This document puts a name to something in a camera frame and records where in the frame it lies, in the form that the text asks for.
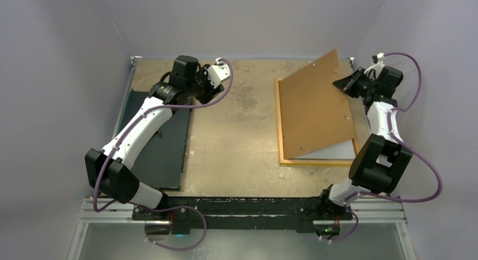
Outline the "brown backing board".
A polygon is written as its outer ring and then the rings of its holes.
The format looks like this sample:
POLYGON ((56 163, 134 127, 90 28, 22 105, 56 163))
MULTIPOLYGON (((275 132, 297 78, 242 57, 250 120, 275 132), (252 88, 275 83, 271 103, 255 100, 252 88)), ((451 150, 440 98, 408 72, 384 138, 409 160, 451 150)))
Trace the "brown backing board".
POLYGON ((350 139, 357 153, 348 97, 333 86, 344 76, 338 53, 331 50, 279 82, 285 159, 350 139))

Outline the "yellow wooden picture frame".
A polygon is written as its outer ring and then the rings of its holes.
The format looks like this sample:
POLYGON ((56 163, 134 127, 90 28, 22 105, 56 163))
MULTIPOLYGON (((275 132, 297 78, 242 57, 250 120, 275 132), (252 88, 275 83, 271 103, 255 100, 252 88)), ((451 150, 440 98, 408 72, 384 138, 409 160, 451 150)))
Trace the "yellow wooden picture frame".
POLYGON ((277 115, 277 133, 278 133, 278 160, 282 166, 350 166, 353 159, 350 160, 333 160, 333 159, 285 159, 284 142, 282 133, 281 105, 280 105, 280 88, 279 82, 282 78, 275 79, 275 102, 277 115))

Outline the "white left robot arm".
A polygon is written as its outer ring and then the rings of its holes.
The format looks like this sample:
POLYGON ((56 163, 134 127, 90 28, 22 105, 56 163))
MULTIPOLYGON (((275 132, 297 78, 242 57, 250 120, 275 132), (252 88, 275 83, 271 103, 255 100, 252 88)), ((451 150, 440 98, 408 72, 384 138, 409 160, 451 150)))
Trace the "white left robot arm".
POLYGON ((101 149, 87 151, 85 164, 94 190, 93 210, 99 213, 115 202, 131 203, 145 207, 153 219, 163 219, 168 212, 165 194, 131 172, 137 157, 177 109, 210 107, 225 98, 232 84, 229 60, 217 58, 214 64, 201 65, 192 56, 179 55, 172 69, 148 91, 127 125, 101 149), (190 99, 199 104, 188 104, 190 99))

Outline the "building and sky photo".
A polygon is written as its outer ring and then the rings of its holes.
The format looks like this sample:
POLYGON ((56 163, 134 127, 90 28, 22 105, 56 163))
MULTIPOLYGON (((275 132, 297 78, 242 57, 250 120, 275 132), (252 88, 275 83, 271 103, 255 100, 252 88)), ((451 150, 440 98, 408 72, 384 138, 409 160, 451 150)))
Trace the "building and sky photo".
POLYGON ((297 157, 296 160, 353 160, 355 158, 353 140, 347 140, 323 149, 312 151, 297 157))

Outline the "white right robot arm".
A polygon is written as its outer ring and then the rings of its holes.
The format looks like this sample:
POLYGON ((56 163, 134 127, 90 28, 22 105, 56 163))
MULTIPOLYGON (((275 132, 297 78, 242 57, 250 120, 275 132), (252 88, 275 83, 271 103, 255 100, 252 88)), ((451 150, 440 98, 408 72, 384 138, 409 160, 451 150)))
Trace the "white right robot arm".
POLYGON ((395 190, 413 154, 399 141, 393 99, 403 73, 393 67, 359 68, 333 85, 352 98, 361 98, 370 126, 370 135, 352 161, 348 178, 332 184, 320 194, 316 210, 329 219, 342 215, 348 203, 363 193, 389 194, 395 190))

